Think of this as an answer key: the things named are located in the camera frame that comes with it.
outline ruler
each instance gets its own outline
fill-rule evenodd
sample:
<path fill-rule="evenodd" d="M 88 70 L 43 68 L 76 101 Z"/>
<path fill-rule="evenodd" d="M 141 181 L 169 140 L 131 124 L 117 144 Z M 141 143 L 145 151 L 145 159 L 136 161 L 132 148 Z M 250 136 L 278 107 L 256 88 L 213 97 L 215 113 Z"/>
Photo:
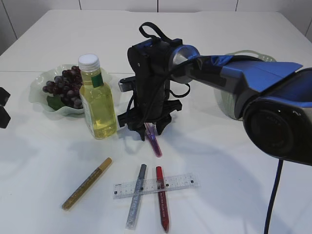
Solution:
<path fill-rule="evenodd" d="M 164 188 L 160 188 L 160 183 L 157 179 L 144 179 L 139 192 L 135 192 L 137 181 L 115 184 L 114 185 L 114 199 L 132 197 L 135 195 L 145 195 L 157 193 L 160 191 L 172 191 L 179 189 L 194 188 L 199 186 L 197 177 L 193 174 L 183 174 L 164 177 Z"/>

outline grapes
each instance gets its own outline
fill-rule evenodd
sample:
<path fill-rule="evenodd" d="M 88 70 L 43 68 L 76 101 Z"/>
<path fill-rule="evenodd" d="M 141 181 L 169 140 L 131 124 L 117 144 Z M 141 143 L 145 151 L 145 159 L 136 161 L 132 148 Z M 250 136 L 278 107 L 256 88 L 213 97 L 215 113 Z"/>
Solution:
<path fill-rule="evenodd" d="M 82 104 L 82 101 L 81 99 L 77 98 L 75 101 L 74 101 L 74 105 L 75 106 L 80 106 Z"/>
<path fill-rule="evenodd" d="M 60 99 L 66 106 L 70 104 L 70 99 L 68 97 L 63 97 Z"/>
<path fill-rule="evenodd" d="M 68 98 L 72 98 L 75 95 L 75 93 L 73 90 L 69 90 L 66 95 Z"/>
<path fill-rule="evenodd" d="M 64 81 L 64 86 L 70 86 L 70 82 L 68 80 Z"/>
<path fill-rule="evenodd" d="M 77 71 L 77 72 L 80 71 L 78 66 L 72 66 L 72 70 Z"/>
<path fill-rule="evenodd" d="M 47 81 L 42 91 L 45 93 L 59 95 L 61 101 L 69 107 L 82 109 L 80 100 L 80 88 L 82 85 L 81 71 L 78 66 L 72 66 L 71 70 L 62 71 L 61 76 L 55 76 L 54 82 Z"/>
<path fill-rule="evenodd" d="M 71 75 L 70 70 L 64 70 L 64 71 L 62 71 L 62 76 L 63 76 L 63 77 L 68 78 L 68 77 L 70 77 L 70 75 Z"/>
<path fill-rule="evenodd" d="M 47 86 L 47 90 L 50 94 L 53 93 L 53 86 Z"/>
<path fill-rule="evenodd" d="M 55 85 L 55 83 L 53 82 L 53 81 L 47 81 L 47 83 L 46 83 L 46 85 L 47 86 L 54 86 Z"/>
<path fill-rule="evenodd" d="M 43 86 L 42 91 L 45 92 L 45 93 L 48 93 L 49 92 L 48 91 L 48 86 Z"/>
<path fill-rule="evenodd" d="M 74 90 L 75 95 L 79 96 L 79 88 L 74 88 L 73 90 Z"/>
<path fill-rule="evenodd" d="M 54 77 L 54 82 L 55 82 L 55 83 L 63 82 L 62 76 L 56 76 L 56 77 Z"/>
<path fill-rule="evenodd" d="M 63 93 L 66 95 L 67 92 L 70 90 L 70 87 L 69 86 L 64 86 L 63 87 Z"/>
<path fill-rule="evenodd" d="M 62 89 L 62 88 L 64 87 L 64 82 L 59 82 L 59 83 L 58 83 L 58 87 L 59 87 L 60 89 Z"/>
<path fill-rule="evenodd" d="M 76 72 L 76 71 L 74 71 L 74 70 L 71 70 L 70 72 L 71 72 L 71 74 L 72 74 L 72 77 L 75 77 L 75 76 L 77 76 L 77 72 Z"/>
<path fill-rule="evenodd" d="M 60 88 L 58 88 L 57 86 L 54 86 L 53 87 L 53 94 L 54 95 L 56 95 L 56 94 L 61 94 L 61 89 Z"/>

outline yellow liquid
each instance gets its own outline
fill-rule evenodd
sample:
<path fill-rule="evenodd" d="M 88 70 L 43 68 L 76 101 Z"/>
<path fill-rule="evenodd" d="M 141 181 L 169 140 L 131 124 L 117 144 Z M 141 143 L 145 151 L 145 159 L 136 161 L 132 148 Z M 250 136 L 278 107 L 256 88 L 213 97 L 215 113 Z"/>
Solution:
<path fill-rule="evenodd" d="M 117 130 L 113 97 L 109 85 L 104 83 L 94 88 L 91 81 L 91 77 L 100 73 L 101 69 L 94 72 L 81 71 L 83 85 L 80 95 L 83 96 L 82 100 L 85 99 L 83 107 L 86 121 L 96 139 L 109 137 Z"/>

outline white bowl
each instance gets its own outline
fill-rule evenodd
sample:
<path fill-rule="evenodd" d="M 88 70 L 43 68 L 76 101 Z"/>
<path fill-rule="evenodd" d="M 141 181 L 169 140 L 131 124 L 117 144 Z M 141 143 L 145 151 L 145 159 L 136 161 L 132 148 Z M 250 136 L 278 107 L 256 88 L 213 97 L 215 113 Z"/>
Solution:
<path fill-rule="evenodd" d="M 29 93 L 29 101 L 31 103 L 38 103 L 40 104 L 44 111 L 48 113 L 55 113 L 62 116 L 66 116 L 69 114 L 83 114 L 84 109 L 74 109 L 68 106 L 63 106 L 59 108 L 57 111 L 48 106 L 47 102 L 47 96 L 52 96 L 52 94 L 44 93 L 42 91 L 43 86 L 46 85 L 46 82 L 51 80 L 54 81 L 55 76 L 61 76 L 62 71 L 69 70 L 74 66 L 73 64 L 63 64 L 61 66 L 58 66 L 55 69 L 52 69 L 50 71 L 42 73 L 40 76 L 38 76 L 30 85 L 30 93 Z M 109 74 L 107 74 L 102 69 L 102 77 L 104 82 L 109 82 L 112 78 Z"/>

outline white bottle cap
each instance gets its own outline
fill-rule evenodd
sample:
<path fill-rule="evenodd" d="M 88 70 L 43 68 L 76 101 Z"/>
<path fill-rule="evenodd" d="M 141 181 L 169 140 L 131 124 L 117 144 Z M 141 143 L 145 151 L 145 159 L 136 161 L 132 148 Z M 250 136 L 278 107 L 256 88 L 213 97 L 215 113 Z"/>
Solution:
<path fill-rule="evenodd" d="M 94 72 L 100 68 L 98 57 L 94 54 L 81 55 L 78 59 L 78 66 L 84 72 Z"/>

